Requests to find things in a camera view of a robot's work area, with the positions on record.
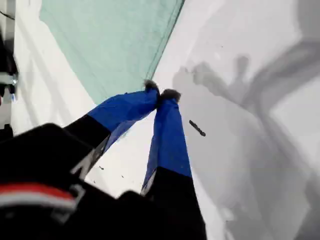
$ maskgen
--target mint green fabric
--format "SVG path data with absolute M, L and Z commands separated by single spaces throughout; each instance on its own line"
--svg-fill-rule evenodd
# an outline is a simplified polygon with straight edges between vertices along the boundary
M 99 104 L 152 78 L 183 2 L 42 0 L 40 19 Z

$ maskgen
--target white surface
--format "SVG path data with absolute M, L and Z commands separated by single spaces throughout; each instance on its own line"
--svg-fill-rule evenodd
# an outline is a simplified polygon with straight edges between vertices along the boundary
M 211 238 L 223 239 L 229 220 L 236 240 L 291 240 L 317 202 L 306 185 L 320 157 L 318 3 L 185 2 L 154 80 L 161 90 L 182 92 L 194 185 Z M 46 122 L 64 126 L 94 106 L 39 21 L 40 5 L 17 3 L 16 133 Z M 114 196 L 139 192 L 153 118 L 135 124 L 98 162 L 104 170 L 95 167 L 87 180 Z

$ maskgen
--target red stripe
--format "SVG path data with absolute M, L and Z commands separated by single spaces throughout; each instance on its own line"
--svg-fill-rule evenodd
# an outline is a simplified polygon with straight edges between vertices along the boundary
M 0 185 L 0 195 L 8 193 L 42 193 L 46 195 L 51 195 L 58 198 L 73 200 L 74 197 L 66 191 L 60 190 L 58 188 L 47 186 L 40 183 L 14 183 L 14 184 L 4 184 Z

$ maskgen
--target white stripe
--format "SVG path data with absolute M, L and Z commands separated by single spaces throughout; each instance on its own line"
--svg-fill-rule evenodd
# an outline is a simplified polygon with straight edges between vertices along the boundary
M 63 199 L 37 192 L 18 192 L 0 195 L 0 208 L 13 205 L 43 205 L 46 207 L 75 210 L 77 204 L 72 199 Z

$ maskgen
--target green tarp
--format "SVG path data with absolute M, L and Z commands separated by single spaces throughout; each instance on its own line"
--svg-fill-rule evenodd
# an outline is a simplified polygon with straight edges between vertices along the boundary
M 151 79 L 184 0 L 42 0 L 47 24 L 96 104 Z

